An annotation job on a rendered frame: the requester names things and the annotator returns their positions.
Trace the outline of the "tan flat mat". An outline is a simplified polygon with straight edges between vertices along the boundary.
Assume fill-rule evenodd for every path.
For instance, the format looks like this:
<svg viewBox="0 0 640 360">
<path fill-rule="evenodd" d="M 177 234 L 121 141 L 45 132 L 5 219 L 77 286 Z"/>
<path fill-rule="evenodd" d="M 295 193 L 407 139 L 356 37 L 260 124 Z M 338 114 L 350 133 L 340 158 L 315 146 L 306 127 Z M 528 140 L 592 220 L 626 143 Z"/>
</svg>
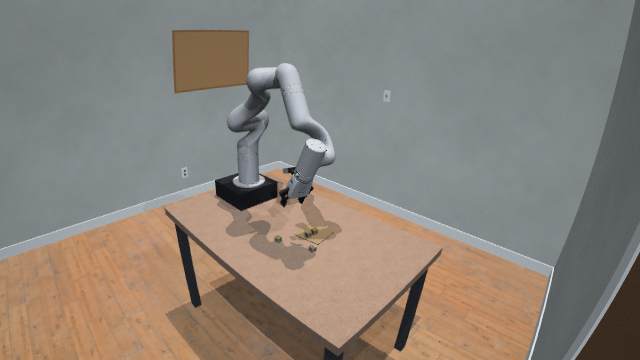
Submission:
<svg viewBox="0 0 640 360">
<path fill-rule="evenodd" d="M 316 227 L 318 229 L 318 233 L 317 234 L 312 234 L 311 237 L 306 237 L 305 236 L 305 231 L 310 230 L 311 228 Z M 319 245 L 321 242 L 323 242 L 326 238 L 328 238 L 331 234 L 333 234 L 334 232 L 328 229 L 325 229 L 323 227 L 320 227 L 318 225 L 312 224 L 310 223 L 309 225 L 307 225 L 306 227 L 304 227 L 303 229 L 301 229 L 300 231 L 298 231 L 297 233 L 295 233 L 295 236 L 298 236 L 302 239 L 305 239 L 307 241 L 310 241 L 314 244 Z"/>
</svg>

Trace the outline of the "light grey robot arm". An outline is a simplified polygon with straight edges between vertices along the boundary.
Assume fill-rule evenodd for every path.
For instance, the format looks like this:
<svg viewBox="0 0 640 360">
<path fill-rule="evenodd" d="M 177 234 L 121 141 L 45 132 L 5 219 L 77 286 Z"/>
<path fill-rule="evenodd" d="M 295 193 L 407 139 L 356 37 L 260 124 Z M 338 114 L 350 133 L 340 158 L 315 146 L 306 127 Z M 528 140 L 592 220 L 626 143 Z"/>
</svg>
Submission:
<svg viewBox="0 0 640 360">
<path fill-rule="evenodd" d="M 248 100 L 227 118 L 231 131 L 250 131 L 237 143 L 239 176 L 233 179 L 235 186 L 253 188 L 265 183 L 265 178 L 259 175 L 258 142 L 269 123 L 264 110 L 270 100 L 267 89 L 281 89 L 291 127 L 313 138 L 306 141 L 296 167 L 283 168 L 283 174 L 295 173 L 300 180 L 309 182 L 320 167 L 334 163 L 331 138 L 325 128 L 311 118 L 299 73 L 293 65 L 283 63 L 278 67 L 253 69 L 246 83 L 251 92 Z"/>
</svg>

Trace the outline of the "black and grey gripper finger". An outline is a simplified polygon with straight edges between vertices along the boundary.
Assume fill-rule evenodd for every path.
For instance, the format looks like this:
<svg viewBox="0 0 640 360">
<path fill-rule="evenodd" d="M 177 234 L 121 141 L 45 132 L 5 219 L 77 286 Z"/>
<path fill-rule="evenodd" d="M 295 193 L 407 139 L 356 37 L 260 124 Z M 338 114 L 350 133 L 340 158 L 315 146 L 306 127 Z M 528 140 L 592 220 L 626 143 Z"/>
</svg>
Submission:
<svg viewBox="0 0 640 360">
<path fill-rule="evenodd" d="M 285 197 L 285 195 L 288 195 L 288 191 L 289 191 L 289 187 L 287 187 L 287 188 L 285 188 L 285 189 L 283 189 L 282 191 L 280 191 L 280 192 L 279 192 L 279 194 L 280 194 L 280 196 L 281 196 L 281 198 L 282 198 L 280 203 L 281 203 L 281 205 L 282 205 L 283 207 L 285 207 L 285 206 L 286 206 L 287 199 L 289 199 L 289 197 L 288 197 L 288 196 L 287 196 L 287 197 Z"/>
<path fill-rule="evenodd" d="M 314 189 L 314 188 L 313 188 L 313 187 L 311 187 L 310 192 L 311 192 L 313 189 Z M 309 193 L 310 193 L 310 192 L 309 192 Z M 307 197 L 307 196 L 305 196 L 305 197 Z M 305 197 L 300 197 L 300 198 L 298 198 L 298 200 L 299 200 L 299 202 L 300 202 L 301 204 L 303 204 Z"/>
</svg>

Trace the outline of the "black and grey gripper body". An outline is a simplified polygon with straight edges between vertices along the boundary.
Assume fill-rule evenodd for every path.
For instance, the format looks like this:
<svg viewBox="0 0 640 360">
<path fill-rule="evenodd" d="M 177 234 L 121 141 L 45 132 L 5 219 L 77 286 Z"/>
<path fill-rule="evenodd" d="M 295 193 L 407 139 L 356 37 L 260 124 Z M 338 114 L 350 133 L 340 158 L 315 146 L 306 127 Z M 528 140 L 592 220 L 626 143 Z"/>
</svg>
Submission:
<svg viewBox="0 0 640 360">
<path fill-rule="evenodd" d="M 286 186 L 286 188 L 289 187 L 288 197 L 294 199 L 307 196 L 312 187 L 312 183 L 313 180 L 309 182 L 300 180 L 294 173 Z"/>
</svg>

